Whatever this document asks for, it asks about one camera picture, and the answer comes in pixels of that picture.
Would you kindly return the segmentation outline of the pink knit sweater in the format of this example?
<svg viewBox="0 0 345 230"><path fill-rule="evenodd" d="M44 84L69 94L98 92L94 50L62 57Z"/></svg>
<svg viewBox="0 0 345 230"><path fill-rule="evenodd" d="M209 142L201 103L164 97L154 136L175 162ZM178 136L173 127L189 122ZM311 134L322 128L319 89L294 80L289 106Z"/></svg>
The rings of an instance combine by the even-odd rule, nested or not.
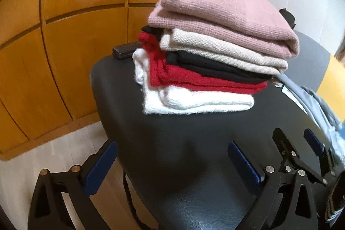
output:
<svg viewBox="0 0 345 230"><path fill-rule="evenodd" d="M299 39L267 0L159 0L151 27L214 37L273 57L299 54Z"/></svg>

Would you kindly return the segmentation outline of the light blue grey garment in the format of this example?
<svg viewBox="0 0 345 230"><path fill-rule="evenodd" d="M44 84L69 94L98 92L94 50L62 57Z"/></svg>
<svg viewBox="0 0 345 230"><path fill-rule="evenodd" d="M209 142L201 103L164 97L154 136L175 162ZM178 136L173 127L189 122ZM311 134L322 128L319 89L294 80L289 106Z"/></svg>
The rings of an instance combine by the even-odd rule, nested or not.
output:
<svg viewBox="0 0 345 230"><path fill-rule="evenodd" d="M279 74L275 76L275 79L286 86L299 101L308 116L327 137L334 152L344 165L344 137L340 134L344 122L336 116L330 106L313 90L304 86L298 86L285 74Z"/></svg>

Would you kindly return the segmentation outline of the white printed garment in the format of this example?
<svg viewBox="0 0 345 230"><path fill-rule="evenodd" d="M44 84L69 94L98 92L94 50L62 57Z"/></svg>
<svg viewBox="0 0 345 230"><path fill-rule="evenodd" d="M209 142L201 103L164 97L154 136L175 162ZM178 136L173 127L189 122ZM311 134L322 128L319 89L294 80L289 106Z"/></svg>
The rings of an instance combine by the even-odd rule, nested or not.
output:
<svg viewBox="0 0 345 230"><path fill-rule="evenodd" d="M304 109L303 105L301 105L301 103L297 100L293 93L282 82L279 82L276 79L272 79L271 82L276 88L281 89L281 92L285 96L289 97L307 115L307 111Z"/></svg>

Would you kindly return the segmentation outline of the grey yellow blue chair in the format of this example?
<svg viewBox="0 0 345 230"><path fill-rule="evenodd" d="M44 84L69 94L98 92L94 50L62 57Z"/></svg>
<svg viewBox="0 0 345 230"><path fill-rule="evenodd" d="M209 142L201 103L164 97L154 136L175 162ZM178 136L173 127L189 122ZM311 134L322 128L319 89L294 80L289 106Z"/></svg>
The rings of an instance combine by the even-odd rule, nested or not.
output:
<svg viewBox="0 0 345 230"><path fill-rule="evenodd" d="M296 31L299 55L288 61L285 75L320 96L340 121L344 121L344 66L324 47Z"/></svg>

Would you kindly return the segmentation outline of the black folded sweater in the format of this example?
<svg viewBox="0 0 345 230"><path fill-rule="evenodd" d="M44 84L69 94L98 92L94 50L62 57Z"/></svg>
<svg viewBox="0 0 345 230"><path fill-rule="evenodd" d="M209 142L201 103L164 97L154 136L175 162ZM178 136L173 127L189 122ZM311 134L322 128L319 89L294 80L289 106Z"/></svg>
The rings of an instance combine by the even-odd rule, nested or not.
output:
<svg viewBox="0 0 345 230"><path fill-rule="evenodd" d="M268 82L272 78L271 75L245 71L186 51L166 51L166 53L169 65L196 72L202 77L252 84Z"/></svg>

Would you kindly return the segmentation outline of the white folded sweater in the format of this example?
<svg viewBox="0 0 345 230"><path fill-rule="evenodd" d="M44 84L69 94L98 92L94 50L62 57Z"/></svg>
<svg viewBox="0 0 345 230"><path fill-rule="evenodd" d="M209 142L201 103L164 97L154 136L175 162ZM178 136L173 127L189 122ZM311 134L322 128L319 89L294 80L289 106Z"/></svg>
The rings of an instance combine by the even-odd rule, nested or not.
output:
<svg viewBox="0 0 345 230"><path fill-rule="evenodd" d="M149 53L138 48L132 55L134 80L141 85L144 114L199 114L246 111L254 97L219 91L192 91L179 86L150 85Z"/></svg>

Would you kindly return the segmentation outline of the red folded sweater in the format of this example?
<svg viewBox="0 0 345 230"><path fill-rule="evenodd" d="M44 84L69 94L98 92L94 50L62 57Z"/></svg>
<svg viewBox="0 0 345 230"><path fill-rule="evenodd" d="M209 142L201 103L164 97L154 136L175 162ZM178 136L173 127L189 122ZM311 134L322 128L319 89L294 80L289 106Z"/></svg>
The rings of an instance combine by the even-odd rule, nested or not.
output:
<svg viewBox="0 0 345 230"><path fill-rule="evenodd" d="M252 95L268 86L238 83L219 78L202 77L200 74L167 63L167 53L159 48L158 39L152 34L141 32L138 35L141 47L149 53L149 83L154 87L179 86L193 91L219 91Z"/></svg>

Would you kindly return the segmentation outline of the beige folded sweater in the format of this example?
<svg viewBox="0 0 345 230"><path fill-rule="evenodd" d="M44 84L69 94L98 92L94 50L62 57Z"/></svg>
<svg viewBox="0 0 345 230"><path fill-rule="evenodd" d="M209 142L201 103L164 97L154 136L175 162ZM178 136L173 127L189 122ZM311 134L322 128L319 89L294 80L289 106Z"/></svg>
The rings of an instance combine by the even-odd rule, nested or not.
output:
<svg viewBox="0 0 345 230"><path fill-rule="evenodd" d="M278 75L288 69L281 58L257 53L239 45L181 29L165 29L159 46L164 51L186 51L249 72Z"/></svg>

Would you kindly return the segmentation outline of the small black rectangular device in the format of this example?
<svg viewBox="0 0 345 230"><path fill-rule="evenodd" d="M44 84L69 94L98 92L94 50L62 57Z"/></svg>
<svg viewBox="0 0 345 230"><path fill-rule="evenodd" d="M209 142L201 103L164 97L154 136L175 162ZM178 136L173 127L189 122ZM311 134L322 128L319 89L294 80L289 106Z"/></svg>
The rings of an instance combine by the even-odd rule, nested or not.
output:
<svg viewBox="0 0 345 230"><path fill-rule="evenodd" d="M131 58L133 53L141 47L141 42L133 42L133 43L127 43L123 45L118 45L113 47L112 49L112 55L118 59L123 60L127 58Z"/></svg>

